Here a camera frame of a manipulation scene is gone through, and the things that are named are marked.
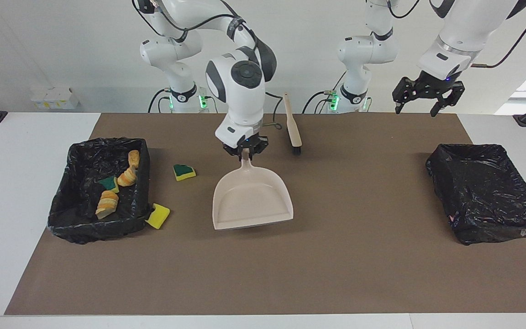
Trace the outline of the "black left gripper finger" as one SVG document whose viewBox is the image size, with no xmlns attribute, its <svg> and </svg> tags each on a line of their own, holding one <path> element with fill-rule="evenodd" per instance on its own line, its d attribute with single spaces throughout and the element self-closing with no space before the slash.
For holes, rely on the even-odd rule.
<svg viewBox="0 0 526 329">
<path fill-rule="evenodd" d="M 451 88 L 450 93 L 447 97 L 444 98 L 441 91 L 436 91 L 436 103 L 430 110 L 430 115 L 434 118 L 441 110 L 444 110 L 448 106 L 455 106 L 462 94 L 465 91 L 465 86 L 462 82 L 455 82 Z"/>
<path fill-rule="evenodd" d="M 409 77 L 403 77 L 394 88 L 392 98 L 396 104 L 394 110 L 397 115 L 401 113 L 405 104 L 417 99 L 416 85 L 417 82 L 415 80 L 411 80 Z"/>
</svg>

